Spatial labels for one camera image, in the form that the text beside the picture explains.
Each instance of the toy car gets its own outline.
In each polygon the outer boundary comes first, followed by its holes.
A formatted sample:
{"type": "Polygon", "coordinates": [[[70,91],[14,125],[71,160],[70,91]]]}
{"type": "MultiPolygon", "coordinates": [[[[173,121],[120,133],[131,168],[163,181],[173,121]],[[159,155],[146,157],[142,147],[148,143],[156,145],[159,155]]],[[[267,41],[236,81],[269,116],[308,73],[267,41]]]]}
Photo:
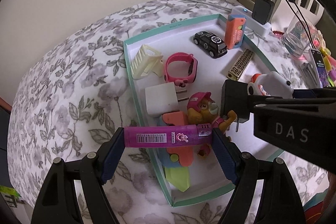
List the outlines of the toy car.
{"type": "Polygon", "coordinates": [[[203,46],[212,58],[218,58],[227,54],[227,47],[222,39],[212,32],[198,32],[194,35],[194,43],[203,46]]]}

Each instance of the floral bedspread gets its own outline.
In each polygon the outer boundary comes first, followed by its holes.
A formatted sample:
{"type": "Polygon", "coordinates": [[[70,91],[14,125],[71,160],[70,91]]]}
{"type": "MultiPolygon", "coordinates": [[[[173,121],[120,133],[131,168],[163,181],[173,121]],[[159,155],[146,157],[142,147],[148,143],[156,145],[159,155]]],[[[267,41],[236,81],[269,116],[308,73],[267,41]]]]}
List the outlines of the floral bedspread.
{"type": "MultiPolygon", "coordinates": [[[[231,8],[235,0],[201,0],[231,8]]],[[[166,24],[227,10],[185,0],[153,0],[102,18],[84,27],[43,56],[22,78],[16,93],[8,133],[8,167],[12,185],[34,207],[43,180],[57,156],[66,161],[96,151],[122,126],[136,126],[123,41],[166,24]]],[[[246,29],[279,73],[304,88],[300,73],[281,42],[272,34],[260,37],[246,29]]],[[[289,153],[287,163],[305,203],[325,170],[289,153]]],[[[253,223],[262,184],[246,219],[253,223]]],[[[80,185],[78,202],[85,222],[90,214],[80,185]]],[[[144,149],[127,149],[115,176],[104,185],[120,223],[213,224],[231,196],[184,208],[167,204],[144,149]]]]}

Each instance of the metal prong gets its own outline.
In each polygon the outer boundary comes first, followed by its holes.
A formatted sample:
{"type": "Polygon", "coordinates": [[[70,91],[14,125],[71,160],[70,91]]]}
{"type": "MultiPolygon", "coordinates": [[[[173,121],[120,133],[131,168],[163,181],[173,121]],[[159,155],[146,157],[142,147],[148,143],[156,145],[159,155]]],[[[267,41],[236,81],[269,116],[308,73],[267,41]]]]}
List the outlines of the metal prong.
{"type": "Polygon", "coordinates": [[[179,90],[179,91],[176,91],[176,94],[181,94],[181,93],[186,93],[187,90],[179,90]]]}
{"type": "Polygon", "coordinates": [[[186,101],[186,100],[189,100],[189,97],[181,98],[181,99],[178,99],[177,101],[182,102],[182,101],[186,101]]]}

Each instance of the yellow green button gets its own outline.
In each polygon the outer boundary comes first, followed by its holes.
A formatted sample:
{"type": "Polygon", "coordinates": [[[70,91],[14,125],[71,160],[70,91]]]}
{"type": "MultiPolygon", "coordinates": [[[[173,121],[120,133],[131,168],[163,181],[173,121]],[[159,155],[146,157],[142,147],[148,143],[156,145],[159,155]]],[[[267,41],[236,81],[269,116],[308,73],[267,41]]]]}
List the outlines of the yellow green button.
{"type": "Polygon", "coordinates": [[[172,162],[177,162],[177,161],[179,160],[179,156],[178,156],[178,154],[171,154],[171,155],[170,155],[170,160],[171,160],[172,162]]]}

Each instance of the pink watch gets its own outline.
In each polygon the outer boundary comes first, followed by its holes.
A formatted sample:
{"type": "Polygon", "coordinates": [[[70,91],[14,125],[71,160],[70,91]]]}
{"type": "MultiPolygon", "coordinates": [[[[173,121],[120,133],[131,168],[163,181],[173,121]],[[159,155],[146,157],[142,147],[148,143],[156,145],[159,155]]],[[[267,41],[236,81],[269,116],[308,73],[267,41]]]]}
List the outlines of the pink watch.
{"type": "Polygon", "coordinates": [[[176,86],[182,88],[185,87],[187,83],[193,83],[196,79],[197,73],[197,59],[194,58],[193,54],[187,54],[185,52],[176,52],[167,58],[164,67],[164,79],[166,82],[174,82],[176,86]],[[186,77],[172,77],[168,74],[168,65],[175,61],[184,61],[189,63],[188,76],[186,77]]]}

